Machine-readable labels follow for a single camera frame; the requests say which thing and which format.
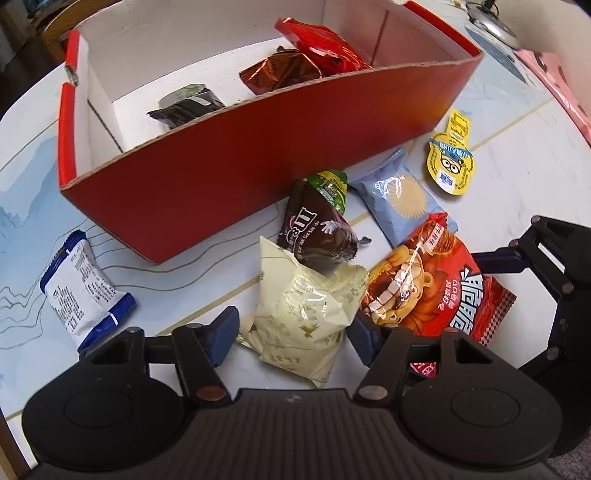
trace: dark green snack package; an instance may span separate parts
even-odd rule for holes
[[[341,215],[345,213],[347,174],[340,170],[325,170],[310,175],[307,179]]]

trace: red chip bag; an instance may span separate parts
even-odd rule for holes
[[[486,345],[515,298],[480,273],[461,240],[428,220],[370,270],[361,309],[378,325],[396,323],[426,336],[450,326]],[[435,374],[433,364],[415,370]]]
[[[351,45],[327,27],[288,17],[279,19],[275,28],[326,76],[371,68]]]

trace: snack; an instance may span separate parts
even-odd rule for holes
[[[351,45],[327,27],[285,18],[279,19],[275,28],[326,76],[371,68]]]
[[[426,336],[450,326],[486,345],[514,300],[480,273],[461,240],[430,220],[370,270],[361,309],[378,325]]]
[[[337,212],[344,215],[347,196],[347,174],[344,171],[325,170],[310,175],[306,180],[335,207]]]
[[[72,232],[40,282],[51,308],[82,351],[119,325],[135,305],[95,265],[86,234]]]
[[[343,216],[305,180],[294,180],[277,245],[304,265],[326,272],[353,260],[360,244]]]
[[[261,360],[321,387],[367,288],[368,272],[344,264],[325,277],[263,236],[259,244],[262,273],[256,315],[240,333]]]
[[[507,312],[515,301],[515,295],[503,287],[494,277],[483,275],[484,278],[484,297],[481,307],[488,312],[483,312],[486,318],[491,318],[486,324],[484,332],[473,330],[472,336],[480,338],[478,341],[487,346],[501,324]],[[422,377],[433,378],[437,375],[437,364],[435,362],[423,362],[420,364],[411,364],[411,368]]]
[[[148,112],[148,115],[170,128],[180,127],[191,120],[225,107],[219,98],[202,83],[175,90],[163,97],[158,105],[160,109]]]
[[[457,110],[452,110],[445,133],[429,139],[427,170],[435,183],[445,192],[462,195],[470,185],[476,166],[468,150],[470,121]]]
[[[407,152],[397,149],[385,161],[349,179],[393,247],[403,243],[427,219],[437,218],[451,233],[456,222],[404,166]]]
[[[281,46],[276,53],[239,75],[256,95],[322,78],[320,69],[306,55],[294,48]]]

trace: table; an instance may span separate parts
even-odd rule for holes
[[[437,0],[420,3],[458,30],[473,30],[465,12]],[[508,48],[486,38],[514,59]],[[470,149],[476,173],[463,197],[445,196],[425,176],[429,134],[404,145],[410,152],[410,170],[455,218],[459,236],[475,252],[496,249],[521,236],[535,214],[591,225],[591,150],[560,104],[531,72],[518,62],[516,66],[525,81],[486,54],[453,105],[472,120]],[[209,323],[229,304],[242,316],[254,313],[258,238],[276,238],[285,207],[285,201],[271,205],[164,264],[151,265],[86,219],[57,191],[56,119],[64,81],[66,74],[58,67],[0,122],[0,232],[9,236],[0,236],[0,404],[29,460],[20,411],[35,390],[77,359],[74,344],[40,294],[37,278],[69,231],[86,230],[105,274],[136,297],[138,308],[126,326],[138,325],[147,335],[166,334],[188,322]],[[447,117],[438,130],[446,123]],[[387,154],[351,171],[367,168]],[[347,201],[345,216],[358,235],[374,239],[356,259],[371,267],[390,246],[360,198],[351,192]],[[46,221],[49,214],[51,223]],[[518,367],[545,348],[556,304],[529,271],[498,278],[517,301],[489,346]],[[157,365],[151,371],[180,393],[174,368]],[[217,371],[232,395],[243,387],[311,388],[308,381],[263,364],[255,352],[239,345]],[[328,387],[352,392],[365,371],[345,339]]]

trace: nutrition label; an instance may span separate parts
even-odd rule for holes
[[[87,240],[80,241],[69,253],[48,280],[45,292],[61,322],[78,343],[110,315],[109,309],[124,295],[95,267]]]

